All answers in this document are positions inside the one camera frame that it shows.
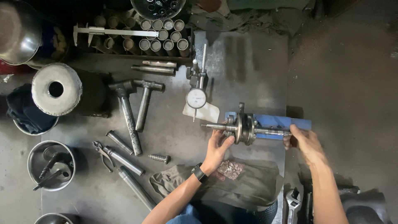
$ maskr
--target black wristwatch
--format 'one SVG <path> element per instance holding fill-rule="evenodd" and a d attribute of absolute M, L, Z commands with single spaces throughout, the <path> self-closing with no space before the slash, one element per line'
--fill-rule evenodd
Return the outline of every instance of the black wristwatch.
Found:
<path fill-rule="evenodd" d="M 195 174 L 196 178 L 198 178 L 199 182 L 204 183 L 208 176 L 203 173 L 203 171 L 200 169 L 200 166 L 202 163 L 198 163 L 191 171 L 191 173 Z"/>

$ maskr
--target metal workbench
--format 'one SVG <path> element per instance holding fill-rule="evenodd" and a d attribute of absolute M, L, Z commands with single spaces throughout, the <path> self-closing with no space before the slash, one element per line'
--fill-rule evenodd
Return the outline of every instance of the metal workbench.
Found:
<path fill-rule="evenodd" d="M 197 57 L 202 58 L 205 32 L 195 33 Z M 219 121 L 225 112 L 237 111 L 238 103 L 246 104 L 245 111 L 257 114 L 284 116 L 286 112 L 287 37 L 265 33 L 221 33 L 208 47 L 206 62 L 209 84 L 209 102 L 220 109 Z M 68 187 L 58 192 L 42 190 L 42 213 L 65 212 L 78 214 L 82 224 L 135 224 L 141 223 L 148 209 L 135 196 L 118 173 L 103 166 L 93 141 L 110 145 L 146 170 L 141 177 L 133 174 L 147 193 L 159 202 L 161 197 L 150 186 L 148 179 L 154 173 L 176 164 L 196 165 L 205 158 L 212 130 L 201 127 L 201 121 L 182 114 L 189 80 L 185 66 L 175 77 L 143 74 L 132 71 L 131 59 L 117 59 L 111 55 L 92 55 L 70 63 L 88 71 L 110 72 L 116 81 L 144 78 L 166 84 L 164 93 L 154 91 L 150 99 L 143 133 L 139 134 L 143 155 L 124 154 L 105 134 L 114 130 L 129 142 L 126 123 L 116 96 L 112 100 L 112 116 L 108 119 L 69 115 L 61 117 L 59 125 L 42 136 L 42 140 L 58 140 L 79 153 L 81 170 Z M 142 89 L 130 95 L 133 114 L 137 118 Z M 170 155 L 168 165 L 148 158 L 149 154 Z M 274 161 L 283 176 L 285 150 L 282 141 L 256 140 L 253 145 L 233 145 L 226 158 L 262 159 Z M 278 197 L 278 215 L 274 223 L 282 222 L 283 195 Z"/>

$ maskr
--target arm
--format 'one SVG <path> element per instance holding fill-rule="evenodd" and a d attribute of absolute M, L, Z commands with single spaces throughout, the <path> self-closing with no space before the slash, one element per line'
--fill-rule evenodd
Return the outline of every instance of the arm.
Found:
<path fill-rule="evenodd" d="M 222 131 L 214 130 L 209 140 L 206 158 L 200 169 L 209 176 L 215 171 L 224 158 L 225 151 L 234 143 L 235 138 L 230 136 L 219 147 L 224 139 Z M 196 193 L 201 183 L 192 174 L 184 183 L 172 191 L 148 214 L 142 224 L 165 224 L 181 213 L 183 208 L 189 203 Z"/>
<path fill-rule="evenodd" d="M 290 126 L 290 131 L 296 138 L 297 148 L 302 152 L 311 170 L 314 192 L 314 223 L 348 224 L 333 171 L 328 165 L 316 134 L 309 131 L 307 137 L 294 124 Z"/>

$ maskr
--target hand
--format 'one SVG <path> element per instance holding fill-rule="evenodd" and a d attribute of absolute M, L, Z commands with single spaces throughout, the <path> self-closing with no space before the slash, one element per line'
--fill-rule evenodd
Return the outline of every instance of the hand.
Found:
<path fill-rule="evenodd" d="M 313 131 L 300 130 L 295 124 L 291 124 L 290 132 L 292 136 L 283 138 L 285 149 L 298 148 L 310 168 L 318 164 L 328 164 L 322 146 Z"/>
<path fill-rule="evenodd" d="M 225 151 L 235 142 L 235 137 L 229 136 L 224 143 L 222 143 L 226 137 L 222 133 L 222 130 L 213 130 L 213 134 L 209 139 L 206 158 L 203 161 L 203 164 L 200 166 L 203 173 L 205 173 L 207 176 L 209 176 L 220 166 L 222 160 L 224 159 Z"/>

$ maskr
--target stainless steel bowl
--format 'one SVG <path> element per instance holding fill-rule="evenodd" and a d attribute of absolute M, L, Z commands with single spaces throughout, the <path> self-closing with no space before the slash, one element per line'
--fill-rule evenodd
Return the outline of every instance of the stainless steel bowl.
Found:
<path fill-rule="evenodd" d="M 49 132 L 51 129 L 53 129 L 53 128 L 58 124 L 58 120 L 59 120 L 59 117 L 57 117 L 57 118 L 55 119 L 55 122 L 54 122 L 53 126 L 51 126 L 51 128 L 49 128 L 48 130 L 45 130 L 45 131 L 43 131 L 43 132 L 41 132 L 41 133 L 38 133 L 38 134 L 31 134 L 31 133 L 29 133 L 25 128 L 23 128 L 22 126 L 20 126 L 20 125 L 17 123 L 17 121 L 15 121 L 15 120 L 14 120 L 14 124 L 17 126 L 17 128 L 18 128 L 19 130 L 21 130 L 21 132 L 23 132 L 23 133 L 25 133 L 25 134 L 27 134 L 27 135 L 30 135 L 30 136 L 39 136 L 39 135 L 45 134 L 45 133 Z"/>
<path fill-rule="evenodd" d="M 41 216 L 35 224 L 78 224 L 78 218 L 71 214 L 48 213 Z"/>
<path fill-rule="evenodd" d="M 37 52 L 41 41 L 41 19 L 26 2 L 0 2 L 0 58 L 21 65 Z"/>
<path fill-rule="evenodd" d="M 76 160 L 75 160 L 75 154 L 73 152 L 73 149 L 69 148 L 65 144 L 58 142 L 58 141 L 54 141 L 54 140 L 42 141 L 39 144 L 37 144 L 35 147 L 33 147 L 32 151 L 29 153 L 29 156 L 27 159 L 27 169 L 28 169 L 30 178 L 33 180 L 33 182 L 35 184 L 38 184 L 41 181 L 39 179 L 39 176 L 40 176 L 41 172 L 43 171 L 43 168 L 48 163 L 48 161 L 45 160 L 43 157 L 43 152 L 48 147 L 53 146 L 53 145 L 63 146 L 63 148 L 60 150 L 60 152 L 70 153 L 72 155 L 73 173 L 72 173 L 71 178 L 66 182 L 55 181 L 55 182 L 51 183 L 50 186 L 43 187 L 43 189 L 46 191 L 59 191 L 59 190 L 64 189 L 73 180 L 73 178 L 75 176 L 75 172 L 76 172 Z"/>

